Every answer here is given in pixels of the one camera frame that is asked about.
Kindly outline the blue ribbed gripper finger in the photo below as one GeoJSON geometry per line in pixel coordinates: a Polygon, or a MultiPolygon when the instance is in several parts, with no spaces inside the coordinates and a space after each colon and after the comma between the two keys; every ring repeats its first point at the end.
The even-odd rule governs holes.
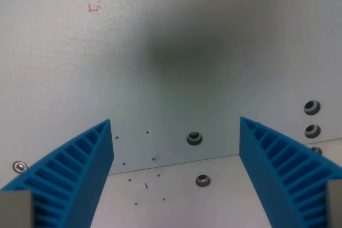
{"type": "Polygon", "coordinates": [[[110,120],[64,143],[1,191],[30,191],[34,227],[90,227],[114,159],[110,120]]]}
{"type": "Polygon", "coordinates": [[[325,187],[339,165],[245,117],[239,156],[272,227],[327,227],[325,187]]]}

